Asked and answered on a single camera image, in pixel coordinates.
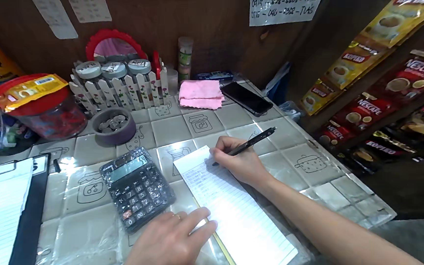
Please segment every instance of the red plastic jar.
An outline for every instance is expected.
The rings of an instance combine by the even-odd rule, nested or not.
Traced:
[[[48,74],[24,75],[0,85],[0,95],[21,83]],[[47,140],[62,140],[85,129],[88,121],[64,87],[8,112]]]

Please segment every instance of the black calculator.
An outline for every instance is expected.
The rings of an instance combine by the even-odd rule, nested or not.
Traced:
[[[99,168],[127,233],[134,233],[176,200],[144,147]]]

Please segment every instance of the hand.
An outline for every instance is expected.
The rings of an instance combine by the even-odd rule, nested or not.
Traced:
[[[193,264],[202,246],[217,229],[217,221],[210,221],[190,233],[209,215],[209,209],[202,207],[189,215],[167,212],[157,216],[135,242],[124,265]]]
[[[211,153],[215,161],[225,166],[239,181],[257,188],[260,183],[274,177],[263,166],[253,147],[247,148],[236,156],[226,154],[244,142],[246,140],[220,136],[215,148],[211,149]]]

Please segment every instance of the white picket fence holder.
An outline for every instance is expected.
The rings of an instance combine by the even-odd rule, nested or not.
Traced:
[[[73,69],[72,81],[69,82],[69,86],[86,110],[91,115],[95,115],[98,111],[109,107],[120,106],[134,111],[167,105],[171,100],[167,76],[166,68],[163,67],[160,72],[160,80],[156,80],[156,74],[150,72],[148,74],[150,81],[146,80],[144,75],[138,74],[135,78],[126,75],[123,80],[114,78],[111,81],[99,80],[97,84],[91,81],[83,84]],[[151,91],[150,95],[153,100],[149,99],[148,90]]]

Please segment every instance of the black smartphone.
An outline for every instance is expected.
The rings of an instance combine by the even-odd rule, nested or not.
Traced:
[[[263,115],[272,108],[272,103],[240,86],[237,82],[230,83],[222,87],[221,90],[225,96],[244,107],[256,117]]]

